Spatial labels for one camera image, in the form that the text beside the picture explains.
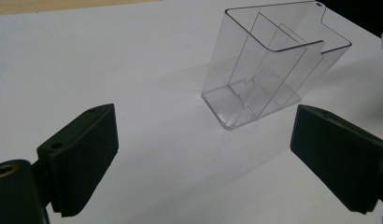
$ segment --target transparent plastic box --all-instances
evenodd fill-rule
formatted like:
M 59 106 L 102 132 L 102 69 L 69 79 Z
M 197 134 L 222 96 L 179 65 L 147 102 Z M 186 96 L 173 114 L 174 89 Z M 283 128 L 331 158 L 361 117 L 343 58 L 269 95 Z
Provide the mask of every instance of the transparent plastic box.
M 325 10 L 309 1 L 225 11 L 202 94 L 224 128 L 300 102 L 347 51 Z

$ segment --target screw hole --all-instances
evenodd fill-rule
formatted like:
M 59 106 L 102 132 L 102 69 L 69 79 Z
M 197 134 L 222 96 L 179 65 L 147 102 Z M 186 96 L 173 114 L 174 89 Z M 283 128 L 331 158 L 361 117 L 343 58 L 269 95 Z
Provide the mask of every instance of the screw hole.
M 17 169 L 18 169 L 18 165 L 14 165 L 14 164 L 1 166 L 0 167 L 0 177 L 11 175 L 14 172 L 16 172 Z
M 60 147 L 62 147 L 62 146 L 63 146 L 62 143 L 54 143 L 54 144 L 51 145 L 51 148 L 52 148 L 52 149 L 57 149 L 57 148 L 60 148 Z

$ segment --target clear plastic container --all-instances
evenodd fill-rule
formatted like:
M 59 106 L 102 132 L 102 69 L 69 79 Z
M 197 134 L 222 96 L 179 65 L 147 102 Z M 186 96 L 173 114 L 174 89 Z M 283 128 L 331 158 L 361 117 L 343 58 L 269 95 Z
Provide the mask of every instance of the clear plastic container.
M 351 43 L 316 1 L 225 11 L 203 98 L 228 130 L 301 101 Z

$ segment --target white table surface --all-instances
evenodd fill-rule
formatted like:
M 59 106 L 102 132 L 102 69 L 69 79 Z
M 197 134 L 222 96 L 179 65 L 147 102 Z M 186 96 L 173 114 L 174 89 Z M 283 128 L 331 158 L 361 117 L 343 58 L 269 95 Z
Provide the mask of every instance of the white table surface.
M 349 212 L 289 148 L 296 106 L 233 132 L 201 98 L 223 10 L 284 1 L 163 0 L 0 16 L 0 162 L 114 103 L 119 153 L 76 217 L 53 224 L 381 223 Z M 353 46 L 303 104 L 383 139 L 379 38 L 328 12 Z

